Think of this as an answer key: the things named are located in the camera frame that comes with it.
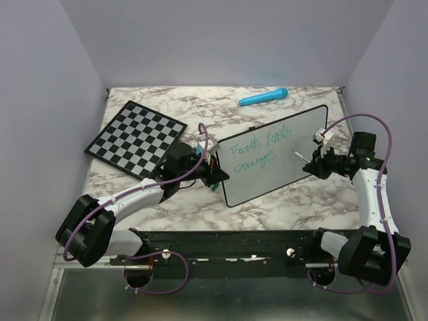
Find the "white whiteboard black frame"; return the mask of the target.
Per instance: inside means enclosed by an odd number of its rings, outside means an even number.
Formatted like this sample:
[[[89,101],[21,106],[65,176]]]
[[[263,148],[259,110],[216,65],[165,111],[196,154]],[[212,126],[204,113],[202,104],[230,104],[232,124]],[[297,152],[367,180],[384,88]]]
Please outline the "white whiteboard black frame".
[[[225,203],[234,207],[309,176],[304,161],[317,149],[313,135],[326,128],[328,107],[320,105],[221,139],[219,167],[230,178],[222,182]]]

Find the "green whiteboard marker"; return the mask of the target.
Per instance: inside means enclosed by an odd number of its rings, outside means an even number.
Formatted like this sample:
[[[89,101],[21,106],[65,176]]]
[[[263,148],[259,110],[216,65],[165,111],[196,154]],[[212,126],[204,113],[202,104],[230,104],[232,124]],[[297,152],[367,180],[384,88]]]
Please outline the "green whiteboard marker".
[[[296,155],[296,156],[298,156],[300,159],[302,159],[305,163],[309,163],[310,161],[307,159],[307,158],[305,158],[302,154],[300,154],[299,152],[297,152],[297,151],[294,151],[293,150],[293,153]]]

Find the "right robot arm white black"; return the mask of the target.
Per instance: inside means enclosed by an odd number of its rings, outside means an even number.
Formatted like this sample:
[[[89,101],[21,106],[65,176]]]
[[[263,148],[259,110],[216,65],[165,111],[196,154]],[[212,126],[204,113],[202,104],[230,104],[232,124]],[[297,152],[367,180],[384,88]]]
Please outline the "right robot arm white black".
[[[309,257],[317,262],[334,257],[340,273],[386,286],[398,272],[411,250],[393,221],[386,193],[387,175],[383,160],[375,156],[376,135],[355,132],[347,155],[332,148],[333,135],[323,128],[314,135],[318,148],[303,170],[319,179],[332,173],[348,177],[358,200],[361,226],[350,237],[339,232],[322,232],[308,244]]]

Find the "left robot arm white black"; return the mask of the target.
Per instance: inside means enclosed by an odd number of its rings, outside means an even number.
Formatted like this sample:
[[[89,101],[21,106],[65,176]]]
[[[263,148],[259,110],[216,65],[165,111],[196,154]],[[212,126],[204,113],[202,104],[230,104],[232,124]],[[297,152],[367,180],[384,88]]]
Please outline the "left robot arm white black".
[[[148,247],[142,237],[131,229],[117,231],[115,226],[144,208],[170,199],[183,181],[200,180],[210,187],[229,179],[215,156],[219,148],[212,138],[195,148],[177,143],[164,163],[135,186],[98,199],[79,197],[56,233],[56,241],[64,249],[63,259],[89,267],[104,256],[123,255],[134,264],[143,263]]]

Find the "black and silver chessboard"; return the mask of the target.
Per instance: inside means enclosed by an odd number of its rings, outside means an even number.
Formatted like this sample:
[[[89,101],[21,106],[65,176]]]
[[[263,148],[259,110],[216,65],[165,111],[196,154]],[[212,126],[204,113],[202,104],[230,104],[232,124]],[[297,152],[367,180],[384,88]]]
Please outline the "black and silver chessboard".
[[[84,152],[141,181],[186,129],[185,123],[130,100]]]

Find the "aluminium extrusion frame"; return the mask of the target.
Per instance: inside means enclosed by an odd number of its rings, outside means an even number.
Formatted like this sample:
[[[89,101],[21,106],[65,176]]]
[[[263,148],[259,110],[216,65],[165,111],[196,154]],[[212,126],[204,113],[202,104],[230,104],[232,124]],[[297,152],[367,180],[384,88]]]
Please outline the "aluminium extrusion frame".
[[[66,261],[63,258],[63,247],[59,246],[56,250],[56,254],[53,261],[53,268],[57,269],[80,269],[84,268],[81,263],[79,263],[77,260],[73,261]],[[99,261],[97,261],[95,264],[89,266],[91,269],[104,269],[110,267],[110,258],[109,257],[102,257]]]

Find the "blue toy microphone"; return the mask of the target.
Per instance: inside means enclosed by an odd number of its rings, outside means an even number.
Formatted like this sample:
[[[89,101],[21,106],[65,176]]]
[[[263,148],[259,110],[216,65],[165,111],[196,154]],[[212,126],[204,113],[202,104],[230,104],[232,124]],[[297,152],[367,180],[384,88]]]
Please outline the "blue toy microphone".
[[[262,94],[257,94],[254,96],[242,98],[238,101],[240,106],[248,106],[252,104],[258,104],[261,102],[267,102],[271,100],[281,100],[288,95],[288,90],[286,88],[278,88],[270,92],[265,92]]]

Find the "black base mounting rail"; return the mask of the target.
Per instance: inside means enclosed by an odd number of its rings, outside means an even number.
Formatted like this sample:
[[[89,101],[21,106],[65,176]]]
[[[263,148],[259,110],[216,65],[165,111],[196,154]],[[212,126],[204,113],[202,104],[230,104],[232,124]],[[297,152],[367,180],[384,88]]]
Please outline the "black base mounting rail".
[[[320,249],[318,231],[139,231],[135,259],[111,259],[135,279],[305,278],[329,284],[334,260]]]

